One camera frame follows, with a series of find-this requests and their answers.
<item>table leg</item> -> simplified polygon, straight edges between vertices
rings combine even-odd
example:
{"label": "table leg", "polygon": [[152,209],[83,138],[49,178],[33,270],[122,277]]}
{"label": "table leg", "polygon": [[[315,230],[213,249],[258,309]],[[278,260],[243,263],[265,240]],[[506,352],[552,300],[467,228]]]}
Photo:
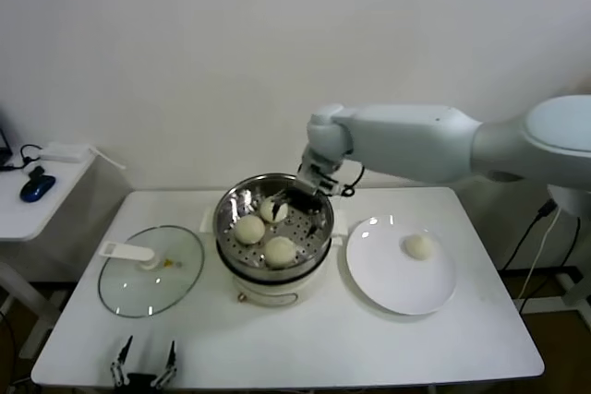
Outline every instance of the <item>table leg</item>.
{"label": "table leg", "polygon": [[591,274],[587,274],[581,279],[581,281],[568,289],[562,296],[562,300],[568,306],[572,306],[587,298],[589,295],[591,295]]}
{"label": "table leg", "polygon": [[0,286],[45,322],[55,325],[60,311],[6,263],[0,262]]}

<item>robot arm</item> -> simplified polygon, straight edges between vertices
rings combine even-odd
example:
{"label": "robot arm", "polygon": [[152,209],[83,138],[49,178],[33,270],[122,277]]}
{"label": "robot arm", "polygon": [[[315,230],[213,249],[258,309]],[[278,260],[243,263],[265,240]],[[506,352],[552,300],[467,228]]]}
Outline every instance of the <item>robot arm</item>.
{"label": "robot arm", "polygon": [[427,183],[484,174],[589,191],[591,96],[552,99],[490,124],[446,106],[331,105],[308,122],[297,182],[337,194],[331,179],[344,160]]}

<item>wooden floor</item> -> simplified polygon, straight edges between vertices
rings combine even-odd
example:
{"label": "wooden floor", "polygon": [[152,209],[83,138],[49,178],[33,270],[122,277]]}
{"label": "wooden floor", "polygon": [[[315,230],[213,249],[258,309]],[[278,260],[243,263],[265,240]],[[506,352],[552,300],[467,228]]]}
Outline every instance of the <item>wooden floor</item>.
{"label": "wooden floor", "polygon": [[[534,277],[531,286],[535,287],[542,278]],[[523,278],[504,279],[509,292],[515,296],[519,292]],[[560,286],[552,281],[539,296],[560,295]],[[18,347],[22,345],[32,329],[36,317],[27,308],[14,303],[8,316],[13,326]],[[504,381],[489,386],[489,394],[590,394],[591,393],[591,333],[575,312],[534,314],[525,316],[525,323],[546,364],[542,377],[528,380]],[[0,394],[6,392],[12,367],[12,345],[5,322],[0,323]],[[15,380],[30,374],[32,361],[17,359]],[[16,394],[35,391],[31,383],[18,387]],[[454,394],[469,387],[438,387],[438,394]],[[43,388],[42,394],[82,394],[71,388]],[[323,391],[327,394],[343,392],[361,394],[353,391]],[[369,388],[363,394],[419,394],[427,393],[426,388]]]}

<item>computer mouse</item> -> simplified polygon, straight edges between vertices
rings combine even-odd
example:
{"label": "computer mouse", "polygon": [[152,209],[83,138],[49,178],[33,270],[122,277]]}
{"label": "computer mouse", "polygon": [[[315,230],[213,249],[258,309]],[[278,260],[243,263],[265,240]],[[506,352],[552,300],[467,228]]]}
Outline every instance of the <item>computer mouse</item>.
{"label": "computer mouse", "polygon": [[23,202],[36,202],[49,191],[55,184],[55,177],[52,175],[40,175],[30,179],[20,190],[20,199]]}

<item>white wall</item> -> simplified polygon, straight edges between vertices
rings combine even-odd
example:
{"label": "white wall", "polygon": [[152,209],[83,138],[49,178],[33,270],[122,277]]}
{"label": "white wall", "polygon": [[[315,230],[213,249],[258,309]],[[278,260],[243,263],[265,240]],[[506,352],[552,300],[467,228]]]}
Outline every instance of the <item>white wall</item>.
{"label": "white wall", "polygon": [[[227,187],[293,171],[327,102],[520,113],[589,74],[590,25],[588,0],[0,0],[0,110],[135,187]],[[496,258],[530,215],[515,199],[545,199],[528,186],[461,185]]]}

